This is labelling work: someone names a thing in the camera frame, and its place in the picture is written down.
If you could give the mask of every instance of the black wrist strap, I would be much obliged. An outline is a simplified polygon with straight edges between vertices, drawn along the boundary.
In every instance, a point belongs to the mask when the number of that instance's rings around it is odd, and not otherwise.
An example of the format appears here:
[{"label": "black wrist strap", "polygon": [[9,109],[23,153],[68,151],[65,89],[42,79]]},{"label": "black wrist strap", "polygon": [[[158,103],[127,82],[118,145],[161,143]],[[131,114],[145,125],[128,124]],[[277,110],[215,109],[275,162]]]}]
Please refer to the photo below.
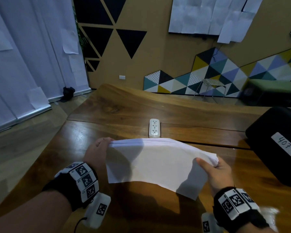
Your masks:
[{"label": "black wrist strap", "polygon": [[260,229],[269,227],[258,209],[257,204],[243,189],[226,187],[214,197],[213,215],[218,225],[229,233],[235,233],[247,223]]},{"label": "black wrist strap", "polygon": [[86,208],[99,191],[98,177],[87,164],[76,162],[56,174],[42,191],[56,190],[64,195],[72,211]]}]

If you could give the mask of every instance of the hand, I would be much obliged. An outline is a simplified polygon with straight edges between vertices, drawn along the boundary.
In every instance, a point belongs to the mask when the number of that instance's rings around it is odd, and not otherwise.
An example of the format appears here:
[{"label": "hand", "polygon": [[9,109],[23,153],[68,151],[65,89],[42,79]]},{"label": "hand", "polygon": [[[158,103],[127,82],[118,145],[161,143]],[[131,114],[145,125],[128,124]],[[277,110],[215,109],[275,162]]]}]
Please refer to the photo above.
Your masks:
[{"label": "hand", "polygon": [[223,159],[219,158],[219,163],[216,167],[213,167],[205,160],[201,158],[196,158],[196,162],[208,175],[208,181],[211,187],[211,194],[214,197],[219,190],[228,187],[234,186],[234,181],[232,177],[231,167],[225,163]]},{"label": "hand", "polygon": [[114,139],[110,137],[99,138],[90,144],[85,152],[83,162],[94,168],[98,176],[100,170],[105,169],[106,151],[111,141],[114,141]]}]

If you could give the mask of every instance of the tan wall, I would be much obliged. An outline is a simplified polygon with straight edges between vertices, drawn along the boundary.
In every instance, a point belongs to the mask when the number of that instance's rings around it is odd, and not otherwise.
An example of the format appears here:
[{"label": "tan wall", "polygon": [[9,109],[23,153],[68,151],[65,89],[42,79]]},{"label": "tan wall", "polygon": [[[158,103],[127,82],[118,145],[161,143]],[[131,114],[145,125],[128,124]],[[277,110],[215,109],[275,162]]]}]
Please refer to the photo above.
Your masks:
[{"label": "tan wall", "polygon": [[[143,89],[144,76],[157,70],[172,77],[190,72],[194,56],[210,49],[213,40],[169,34],[171,8],[172,0],[127,0],[115,28],[147,34],[131,59],[114,30],[97,70],[89,72],[90,86],[113,83]],[[224,44],[221,51],[243,66],[291,48],[290,32],[291,0],[263,0],[245,39]],[[126,80],[120,80],[119,75],[125,75]]]}]

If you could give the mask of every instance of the forearm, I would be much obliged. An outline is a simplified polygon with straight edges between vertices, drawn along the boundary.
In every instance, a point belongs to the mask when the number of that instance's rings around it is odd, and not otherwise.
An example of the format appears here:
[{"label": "forearm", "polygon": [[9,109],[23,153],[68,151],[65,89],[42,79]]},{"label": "forearm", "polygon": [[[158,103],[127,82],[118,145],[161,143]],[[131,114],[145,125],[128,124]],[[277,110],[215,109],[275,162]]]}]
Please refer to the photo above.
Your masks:
[{"label": "forearm", "polygon": [[275,233],[270,227],[259,229],[252,225],[251,223],[248,223],[244,225],[243,227],[239,228],[239,230],[236,233]]},{"label": "forearm", "polygon": [[57,191],[44,191],[0,218],[0,233],[59,232],[72,213],[69,201]]}]

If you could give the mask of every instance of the electrical outlet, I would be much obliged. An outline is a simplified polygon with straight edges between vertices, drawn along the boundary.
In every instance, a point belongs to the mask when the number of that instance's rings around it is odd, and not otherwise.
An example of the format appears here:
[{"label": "electrical outlet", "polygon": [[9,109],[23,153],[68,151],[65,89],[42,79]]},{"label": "electrical outlet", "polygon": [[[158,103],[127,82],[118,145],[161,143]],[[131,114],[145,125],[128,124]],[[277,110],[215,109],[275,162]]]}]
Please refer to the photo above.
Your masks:
[{"label": "electrical outlet", "polygon": [[161,137],[161,124],[158,119],[150,119],[149,138]]}]

